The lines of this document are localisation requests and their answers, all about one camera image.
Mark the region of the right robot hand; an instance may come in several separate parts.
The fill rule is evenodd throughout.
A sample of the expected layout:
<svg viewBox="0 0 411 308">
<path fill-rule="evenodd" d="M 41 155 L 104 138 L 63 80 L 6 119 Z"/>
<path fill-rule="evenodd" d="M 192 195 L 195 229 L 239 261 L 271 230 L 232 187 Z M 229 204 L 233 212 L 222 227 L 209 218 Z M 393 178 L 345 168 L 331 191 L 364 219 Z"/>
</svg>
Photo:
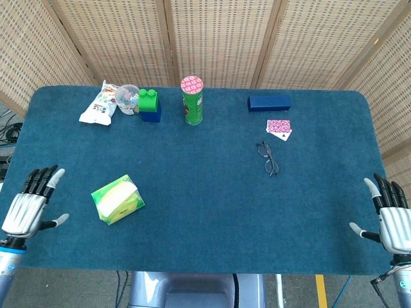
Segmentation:
<svg viewBox="0 0 411 308">
<path fill-rule="evenodd" d="M 402 187 L 374 174 L 373 182 L 364 178 L 378 217 L 380 232 L 374 233 L 350 222 L 351 230 L 363 239 L 383 245 L 393 255 L 410 254 L 410 209 Z"/>
</svg>

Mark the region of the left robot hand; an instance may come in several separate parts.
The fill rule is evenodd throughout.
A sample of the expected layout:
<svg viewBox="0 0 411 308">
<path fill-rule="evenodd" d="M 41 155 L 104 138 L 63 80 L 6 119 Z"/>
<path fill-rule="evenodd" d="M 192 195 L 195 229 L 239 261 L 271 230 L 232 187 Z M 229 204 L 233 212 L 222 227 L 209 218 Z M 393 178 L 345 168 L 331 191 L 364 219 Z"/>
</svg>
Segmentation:
<svg viewBox="0 0 411 308">
<path fill-rule="evenodd" d="M 44 169 L 34 169 L 23 183 L 21 192 L 15 195 L 7 212 L 2 231 L 9 237 L 31 238 L 39 230 L 56 228 L 69 219 L 62 214 L 56 219 L 42 221 L 42 215 L 65 169 L 56 165 Z"/>
</svg>

